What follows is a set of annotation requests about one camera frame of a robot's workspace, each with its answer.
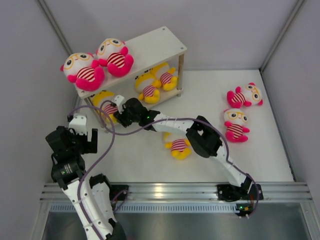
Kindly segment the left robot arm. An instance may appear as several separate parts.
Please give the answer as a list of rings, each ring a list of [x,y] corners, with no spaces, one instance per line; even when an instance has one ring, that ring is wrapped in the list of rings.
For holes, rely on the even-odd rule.
[[[98,131],[92,137],[73,128],[58,126],[45,140],[52,149],[51,178],[72,203],[89,240],[125,240],[122,225],[116,220],[110,197],[113,187],[107,177],[87,177],[84,154],[98,151]]]

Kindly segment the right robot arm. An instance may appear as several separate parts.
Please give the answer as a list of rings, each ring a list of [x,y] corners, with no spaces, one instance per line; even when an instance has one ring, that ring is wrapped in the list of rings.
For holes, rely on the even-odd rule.
[[[203,116],[174,118],[157,110],[148,110],[137,98],[126,100],[122,95],[116,95],[112,103],[118,108],[114,117],[125,128],[137,123],[146,131],[171,133],[187,138],[196,154],[219,163],[238,198],[244,199],[250,195],[252,187],[259,191],[253,178],[230,159],[225,137]]]

